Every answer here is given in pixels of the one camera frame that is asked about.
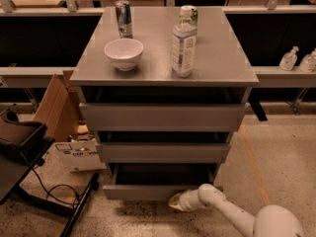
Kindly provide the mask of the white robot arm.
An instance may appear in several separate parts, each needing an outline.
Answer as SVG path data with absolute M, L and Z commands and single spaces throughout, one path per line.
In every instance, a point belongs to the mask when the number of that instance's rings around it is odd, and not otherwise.
M 196 190 L 177 193 L 169 200 L 169 206 L 189 212 L 213 206 L 244 237 L 304 237 L 304 230 L 297 217 L 288 209 L 270 204 L 252 215 L 226 198 L 211 184 L 203 184 Z

